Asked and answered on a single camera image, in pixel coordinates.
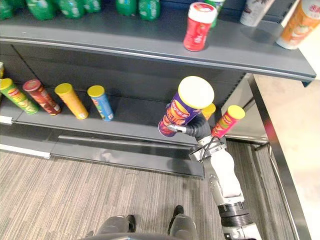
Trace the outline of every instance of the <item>blue pringles can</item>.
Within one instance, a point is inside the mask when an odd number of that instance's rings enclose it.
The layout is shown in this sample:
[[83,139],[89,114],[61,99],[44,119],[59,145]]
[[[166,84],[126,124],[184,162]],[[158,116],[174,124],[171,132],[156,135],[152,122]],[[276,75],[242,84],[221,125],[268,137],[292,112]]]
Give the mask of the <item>blue pringles can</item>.
[[112,111],[104,87],[100,85],[91,86],[87,93],[92,99],[102,119],[104,121],[111,121],[114,118],[114,112]]

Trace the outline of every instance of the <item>orange container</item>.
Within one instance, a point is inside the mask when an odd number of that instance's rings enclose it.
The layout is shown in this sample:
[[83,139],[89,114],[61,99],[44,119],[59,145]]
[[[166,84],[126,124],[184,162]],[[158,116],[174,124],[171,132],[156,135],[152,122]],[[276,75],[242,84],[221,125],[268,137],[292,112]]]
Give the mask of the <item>orange container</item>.
[[88,111],[78,98],[70,83],[59,84],[54,89],[54,92],[58,94],[77,119],[82,120],[88,117]]
[[318,24],[320,0],[301,0],[276,43],[285,49],[297,49]]

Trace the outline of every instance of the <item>red pringles can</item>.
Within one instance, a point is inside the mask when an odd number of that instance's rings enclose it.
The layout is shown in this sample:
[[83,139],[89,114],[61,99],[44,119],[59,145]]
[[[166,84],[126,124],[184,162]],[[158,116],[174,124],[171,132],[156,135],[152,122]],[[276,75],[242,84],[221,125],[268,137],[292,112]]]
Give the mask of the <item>red pringles can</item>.
[[61,112],[60,106],[52,99],[38,79],[27,81],[22,88],[50,115],[57,115]]
[[245,111],[237,105],[231,105],[211,130],[213,137],[222,138],[240,120],[245,117]]

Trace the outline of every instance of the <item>white bottle cap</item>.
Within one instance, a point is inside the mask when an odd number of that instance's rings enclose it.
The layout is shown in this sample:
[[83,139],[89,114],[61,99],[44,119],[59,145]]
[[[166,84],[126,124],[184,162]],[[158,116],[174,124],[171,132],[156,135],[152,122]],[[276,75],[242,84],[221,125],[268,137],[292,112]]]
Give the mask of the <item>white bottle cap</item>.
[[192,3],[188,12],[188,17],[190,19],[204,24],[211,24],[216,19],[217,15],[217,9],[204,2]]

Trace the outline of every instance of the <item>green bottle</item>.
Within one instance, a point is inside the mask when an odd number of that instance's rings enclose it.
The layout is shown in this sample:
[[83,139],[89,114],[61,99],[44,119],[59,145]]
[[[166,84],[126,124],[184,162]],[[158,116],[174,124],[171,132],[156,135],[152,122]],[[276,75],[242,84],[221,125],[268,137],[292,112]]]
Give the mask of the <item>green bottle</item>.
[[22,9],[26,6],[25,0],[8,0],[8,3],[14,8],[14,9]]
[[51,0],[26,0],[33,16],[40,20],[50,20],[56,15],[56,6]]
[[139,14],[143,20],[153,21],[160,16],[160,0],[139,0]]
[[60,0],[59,7],[68,19],[79,19],[85,14],[82,0]]
[[101,11],[100,0],[83,0],[84,9],[88,13],[98,13]]
[[0,1],[0,20],[12,18],[13,7],[8,4],[7,0]]
[[[204,2],[206,4],[210,4],[211,6],[214,6],[216,8],[216,11],[219,14],[220,10],[222,9],[222,7],[225,3],[225,0],[204,0]],[[218,18],[218,15],[216,16],[215,20],[211,24],[211,28],[214,28],[217,25],[217,18]]]
[[137,12],[137,0],[116,0],[115,8],[121,15],[135,15]]

